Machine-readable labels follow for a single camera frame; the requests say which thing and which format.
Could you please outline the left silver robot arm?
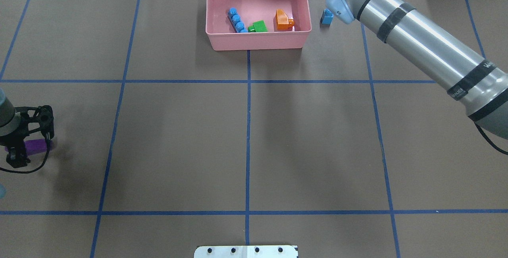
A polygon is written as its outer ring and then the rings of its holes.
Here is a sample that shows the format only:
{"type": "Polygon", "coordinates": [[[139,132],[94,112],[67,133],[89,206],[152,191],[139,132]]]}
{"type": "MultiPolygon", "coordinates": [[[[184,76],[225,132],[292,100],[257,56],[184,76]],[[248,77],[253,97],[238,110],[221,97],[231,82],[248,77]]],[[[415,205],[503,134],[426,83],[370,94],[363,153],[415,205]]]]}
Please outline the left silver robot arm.
{"type": "Polygon", "coordinates": [[[34,122],[29,115],[31,110],[36,112],[37,108],[15,108],[4,90],[0,90],[0,142],[7,148],[6,162],[14,169],[26,167],[31,162],[24,142],[32,133],[29,130],[29,124],[34,122]]]}

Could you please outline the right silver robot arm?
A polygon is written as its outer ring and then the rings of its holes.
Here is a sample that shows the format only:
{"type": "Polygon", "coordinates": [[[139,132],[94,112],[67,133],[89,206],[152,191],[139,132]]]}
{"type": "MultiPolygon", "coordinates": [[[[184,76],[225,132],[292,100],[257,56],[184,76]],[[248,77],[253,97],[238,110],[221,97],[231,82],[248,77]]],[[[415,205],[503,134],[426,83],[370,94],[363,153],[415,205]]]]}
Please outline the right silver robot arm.
{"type": "Polygon", "coordinates": [[[508,137],[507,73],[404,0],[326,0],[344,23],[358,20],[455,101],[484,130],[508,137]]]}

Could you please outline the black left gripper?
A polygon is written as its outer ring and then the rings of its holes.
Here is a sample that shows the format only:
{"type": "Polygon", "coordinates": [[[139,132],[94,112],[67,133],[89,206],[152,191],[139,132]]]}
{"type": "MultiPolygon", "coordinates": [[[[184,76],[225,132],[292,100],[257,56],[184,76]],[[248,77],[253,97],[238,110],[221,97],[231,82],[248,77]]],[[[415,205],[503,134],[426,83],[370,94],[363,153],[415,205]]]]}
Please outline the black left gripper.
{"type": "Polygon", "coordinates": [[[21,122],[20,126],[12,133],[6,135],[7,156],[6,162],[13,169],[24,168],[31,163],[27,155],[25,139],[36,132],[36,129],[30,129],[29,125],[33,122],[21,122]]]}

